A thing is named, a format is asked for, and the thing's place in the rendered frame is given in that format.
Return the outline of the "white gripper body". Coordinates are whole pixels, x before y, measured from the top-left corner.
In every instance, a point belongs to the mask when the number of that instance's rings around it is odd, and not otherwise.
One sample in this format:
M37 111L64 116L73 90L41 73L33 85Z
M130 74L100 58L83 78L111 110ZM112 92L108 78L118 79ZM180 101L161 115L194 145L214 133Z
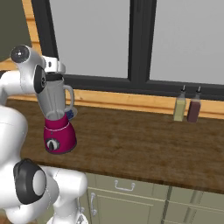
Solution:
M65 65L62 62L56 60L54 62L54 72L58 74L64 74L66 72Z

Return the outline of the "magenta base glass blender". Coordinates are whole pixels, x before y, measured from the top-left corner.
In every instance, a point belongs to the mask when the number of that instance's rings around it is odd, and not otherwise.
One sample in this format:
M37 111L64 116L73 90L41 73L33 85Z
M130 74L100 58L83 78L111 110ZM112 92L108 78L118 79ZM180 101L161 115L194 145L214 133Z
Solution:
M64 83L59 73L46 76L44 90L37 95L45 117L44 143L51 154L64 154L77 144L75 130L70 123L74 117L74 90Z

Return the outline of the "dark framed window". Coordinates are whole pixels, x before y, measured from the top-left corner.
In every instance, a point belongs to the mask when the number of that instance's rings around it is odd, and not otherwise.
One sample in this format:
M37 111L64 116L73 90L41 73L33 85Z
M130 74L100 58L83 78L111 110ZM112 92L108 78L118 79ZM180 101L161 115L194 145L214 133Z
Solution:
M66 73L65 82L75 89L158 96L176 96L181 88L186 88L188 98L192 98L196 91L200 90L202 100L224 102L224 84L176 82L151 78L156 6L157 0L130 0L128 76L126 78Z

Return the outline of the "yellow oil bottle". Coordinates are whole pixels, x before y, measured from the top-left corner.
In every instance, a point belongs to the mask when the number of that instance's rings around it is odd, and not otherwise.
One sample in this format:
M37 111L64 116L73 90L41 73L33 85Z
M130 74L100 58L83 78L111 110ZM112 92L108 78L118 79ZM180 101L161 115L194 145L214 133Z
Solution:
M175 108L173 112L173 120L182 122L186 110L186 86L181 89L180 95L176 98Z

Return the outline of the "dark red sauce bottle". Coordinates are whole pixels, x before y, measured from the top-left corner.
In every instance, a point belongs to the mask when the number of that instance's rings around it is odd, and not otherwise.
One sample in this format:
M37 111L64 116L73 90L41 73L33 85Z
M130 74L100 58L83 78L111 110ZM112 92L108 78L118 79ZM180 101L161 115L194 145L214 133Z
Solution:
M188 113L187 113L187 121L189 123L196 123L200 113L200 88L196 91L196 95L191 99Z

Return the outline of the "olive drawer front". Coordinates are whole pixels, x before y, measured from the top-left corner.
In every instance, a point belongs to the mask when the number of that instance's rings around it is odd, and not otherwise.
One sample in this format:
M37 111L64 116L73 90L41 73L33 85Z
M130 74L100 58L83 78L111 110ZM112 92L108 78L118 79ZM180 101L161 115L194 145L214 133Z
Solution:
M173 187L170 201L224 211L224 194Z
M101 190L126 193L155 200L166 200L168 193L167 185L158 185L143 181L103 175L94 175L91 178L89 185Z

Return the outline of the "olive cupboard door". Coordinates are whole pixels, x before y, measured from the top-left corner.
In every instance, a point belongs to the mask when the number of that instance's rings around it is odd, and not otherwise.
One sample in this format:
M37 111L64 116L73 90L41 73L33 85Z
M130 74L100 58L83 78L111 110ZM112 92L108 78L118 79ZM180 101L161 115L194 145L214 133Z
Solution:
M97 215L91 214L92 224L161 224L165 202L89 187L87 189L89 206L91 193L95 193L94 208Z
M165 224L224 224L224 212L169 202Z

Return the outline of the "olive wall cupboard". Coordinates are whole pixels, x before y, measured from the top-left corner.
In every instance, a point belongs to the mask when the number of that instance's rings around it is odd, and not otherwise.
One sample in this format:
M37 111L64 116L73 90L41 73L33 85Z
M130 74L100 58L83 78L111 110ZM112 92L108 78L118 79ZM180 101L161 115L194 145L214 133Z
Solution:
M0 62L20 45L32 45L22 0L0 0Z

